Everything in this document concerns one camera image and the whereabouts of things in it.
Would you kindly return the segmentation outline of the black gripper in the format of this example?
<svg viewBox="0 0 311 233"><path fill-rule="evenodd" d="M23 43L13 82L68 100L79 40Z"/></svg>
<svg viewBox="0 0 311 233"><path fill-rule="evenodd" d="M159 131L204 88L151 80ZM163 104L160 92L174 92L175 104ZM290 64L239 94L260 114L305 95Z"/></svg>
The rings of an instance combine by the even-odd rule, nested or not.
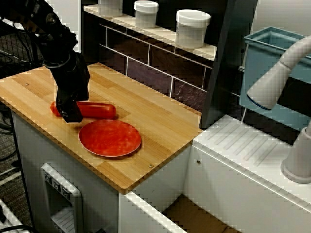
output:
<svg viewBox="0 0 311 233"><path fill-rule="evenodd" d="M69 52L63 57L60 52L46 52L45 66L51 71L57 84L57 111L66 123L80 123L83 116L76 101L89 99L90 79L83 55Z"/></svg>

